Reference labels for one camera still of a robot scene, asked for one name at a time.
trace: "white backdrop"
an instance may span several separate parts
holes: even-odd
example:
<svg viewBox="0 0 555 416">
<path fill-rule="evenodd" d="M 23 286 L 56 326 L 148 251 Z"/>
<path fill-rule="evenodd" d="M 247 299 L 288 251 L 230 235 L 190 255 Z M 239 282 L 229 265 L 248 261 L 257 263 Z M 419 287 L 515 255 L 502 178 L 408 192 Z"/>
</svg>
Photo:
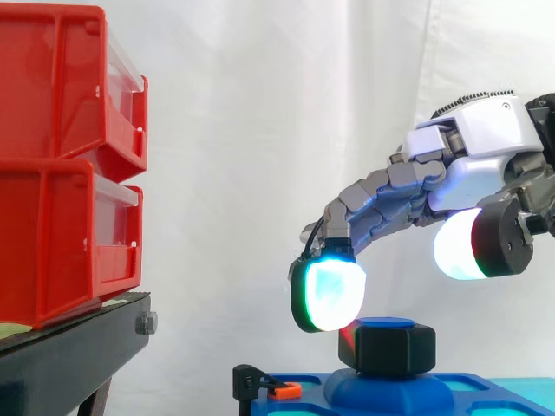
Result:
<svg viewBox="0 0 555 416">
<path fill-rule="evenodd" d="M 144 283 L 160 325 L 115 377 L 108 416 L 234 415 L 232 368 L 332 371 L 286 281 L 297 235 L 461 94 L 555 91 L 551 0 L 101 0 L 150 81 Z M 522 276 L 456 282 L 439 225 L 360 256 L 364 315 L 434 327 L 438 370 L 555 375 L 550 237 Z"/>
</svg>

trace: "green light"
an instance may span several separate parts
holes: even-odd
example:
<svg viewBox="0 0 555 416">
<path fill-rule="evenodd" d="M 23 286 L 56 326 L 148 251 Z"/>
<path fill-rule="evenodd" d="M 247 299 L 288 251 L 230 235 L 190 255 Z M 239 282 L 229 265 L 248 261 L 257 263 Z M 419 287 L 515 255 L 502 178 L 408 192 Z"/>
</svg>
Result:
<svg viewBox="0 0 555 416">
<path fill-rule="evenodd" d="M 485 279 L 472 249 L 472 226 L 481 208 L 457 212 L 435 236 L 435 262 L 443 273 L 457 280 Z"/>
<path fill-rule="evenodd" d="M 312 263 L 304 298 L 312 324 L 322 331 L 349 325 L 360 311 L 365 285 L 366 273 L 354 262 L 329 258 Z"/>
</svg>

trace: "black metal stand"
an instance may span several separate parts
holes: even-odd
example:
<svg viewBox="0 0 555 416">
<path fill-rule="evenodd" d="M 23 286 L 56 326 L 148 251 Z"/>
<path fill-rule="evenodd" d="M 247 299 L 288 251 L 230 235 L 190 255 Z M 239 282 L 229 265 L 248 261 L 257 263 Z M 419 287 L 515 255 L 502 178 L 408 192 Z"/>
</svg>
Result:
<svg viewBox="0 0 555 416">
<path fill-rule="evenodd" d="M 148 293 L 0 341 L 0 415 L 101 416 L 111 377 L 147 344 Z"/>
<path fill-rule="evenodd" d="M 106 400 L 108 400 L 111 382 L 112 379 L 109 379 L 98 390 L 88 396 L 79 406 L 77 416 L 102 416 L 106 408 Z"/>
</svg>

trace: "orange clip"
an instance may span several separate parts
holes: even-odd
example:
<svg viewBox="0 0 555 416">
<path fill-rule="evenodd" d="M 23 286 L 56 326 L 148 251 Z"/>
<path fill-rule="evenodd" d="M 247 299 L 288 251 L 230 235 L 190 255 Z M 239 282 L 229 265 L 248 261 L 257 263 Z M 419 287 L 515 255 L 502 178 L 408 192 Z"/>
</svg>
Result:
<svg viewBox="0 0 555 416">
<path fill-rule="evenodd" d="M 303 387 L 299 383 L 285 383 L 289 387 L 281 387 L 268 391 L 268 397 L 274 400 L 300 399 L 303 395 Z"/>
</svg>

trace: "stacked red bins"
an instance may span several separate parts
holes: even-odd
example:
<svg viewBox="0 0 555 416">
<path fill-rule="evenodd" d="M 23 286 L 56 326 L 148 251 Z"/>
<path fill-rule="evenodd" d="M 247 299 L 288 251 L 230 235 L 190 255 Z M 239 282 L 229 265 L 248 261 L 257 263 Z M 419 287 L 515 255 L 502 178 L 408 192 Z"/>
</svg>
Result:
<svg viewBox="0 0 555 416">
<path fill-rule="evenodd" d="M 0 323 L 140 284 L 147 80 L 91 6 L 0 3 Z"/>
</svg>

